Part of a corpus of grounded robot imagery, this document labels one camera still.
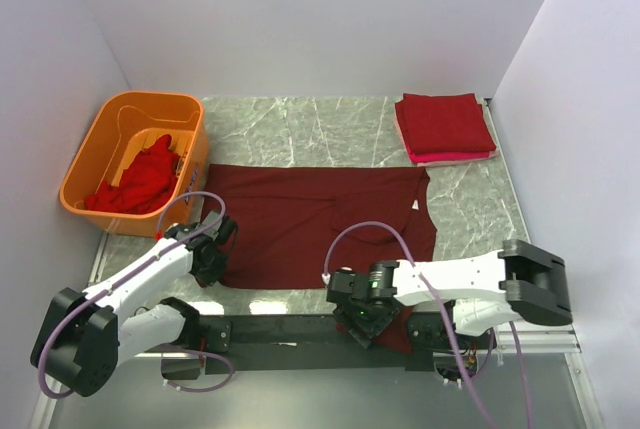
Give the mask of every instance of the gray marble table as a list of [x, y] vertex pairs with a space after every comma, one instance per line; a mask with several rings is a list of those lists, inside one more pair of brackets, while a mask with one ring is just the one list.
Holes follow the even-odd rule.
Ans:
[[[398, 97], [206, 98], [210, 161], [246, 166], [397, 167], [411, 163], [394, 126]], [[491, 131], [488, 108], [485, 116]], [[508, 238], [527, 238], [502, 156], [428, 170], [427, 207], [438, 228], [435, 260], [483, 254]], [[199, 214], [194, 209], [193, 217]], [[146, 252], [152, 239], [109, 235], [98, 282]], [[150, 304], [173, 295], [203, 314], [329, 314], [322, 289], [201, 289], [191, 276]]]

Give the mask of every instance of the orange laundry basket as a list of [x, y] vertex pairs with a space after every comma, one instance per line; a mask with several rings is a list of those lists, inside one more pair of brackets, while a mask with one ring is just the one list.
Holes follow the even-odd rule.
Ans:
[[[103, 180], [118, 185], [122, 172], [138, 152], [151, 147], [164, 134], [171, 135], [170, 149], [180, 155], [173, 197], [197, 190], [209, 152], [202, 103], [186, 94], [131, 91], [102, 106], [64, 178], [62, 205], [110, 233], [155, 235], [166, 205], [149, 214], [121, 214], [89, 211], [84, 198], [94, 194]], [[187, 222], [193, 199], [174, 204], [161, 229]]]

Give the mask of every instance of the white wall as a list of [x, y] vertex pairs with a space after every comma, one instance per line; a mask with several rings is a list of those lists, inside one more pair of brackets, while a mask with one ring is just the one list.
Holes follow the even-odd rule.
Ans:
[[87, 0], [132, 86], [492, 96], [543, 0]]
[[610, 428], [640, 423], [640, 5], [546, 0], [493, 102], [535, 243], [564, 256]]
[[83, 287], [100, 233], [58, 187], [101, 102], [127, 84], [82, 0], [0, 0], [0, 426], [25, 427], [29, 355], [56, 291]]

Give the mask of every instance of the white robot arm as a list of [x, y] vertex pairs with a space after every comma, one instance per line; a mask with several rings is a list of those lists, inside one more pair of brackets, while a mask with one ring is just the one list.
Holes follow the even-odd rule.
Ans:
[[338, 269], [331, 275], [327, 300], [334, 316], [365, 347], [398, 314], [435, 298], [424, 282], [450, 301], [458, 334], [480, 336], [499, 324], [524, 319], [532, 324], [571, 324], [564, 261], [519, 240], [501, 251], [453, 261], [382, 261], [369, 274]]
[[[38, 367], [47, 339], [67, 314], [105, 289], [109, 294], [80, 312], [47, 355], [45, 372], [74, 392], [81, 396], [94, 394], [117, 366], [158, 345], [199, 347], [204, 329], [200, 314], [189, 304], [170, 297], [143, 314], [134, 314], [180, 276], [192, 274], [201, 287], [215, 284], [222, 277], [228, 256], [219, 246], [237, 230], [235, 221], [228, 216], [207, 233], [158, 256], [176, 240], [201, 225], [207, 226], [217, 216], [212, 212], [202, 224], [174, 225], [149, 252], [116, 275], [82, 293], [67, 288], [56, 294], [33, 347], [31, 364]], [[122, 285], [116, 284], [153, 256], [158, 257], [142, 273]]]

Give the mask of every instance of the red cloth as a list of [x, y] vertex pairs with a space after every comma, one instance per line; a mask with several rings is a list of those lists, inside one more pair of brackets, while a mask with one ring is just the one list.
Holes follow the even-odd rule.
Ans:
[[486, 153], [496, 150], [484, 121], [482, 106], [473, 94], [405, 94], [404, 99], [396, 103], [396, 116], [409, 153]]
[[91, 211], [148, 214], [164, 206], [176, 187], [175, 170], [180, 156], [169, 150], [171, 136], [160, 137], [140, 151], [120, 178], [120, 185], [102, 181], [84, 202]]
[[[247, 289], [322, 288], [324, 259], [352, 224], [385, 222], [402, 234], [418, 261], [430, 261], [436, 228], [429, 218], [429, 177], [417, 167], [267, 168], [212, 164], [205, 189], [221, 196], [240, 228], [222, 284]], [[205, 202], [203, 216], [216, 203]], [[380, 260], [404, 259], [393, 235], [356, 229], [337, 245], [330, 270], [368, 272]], [[410, 352], [405, 322], [396, 318], [376, 341]]]

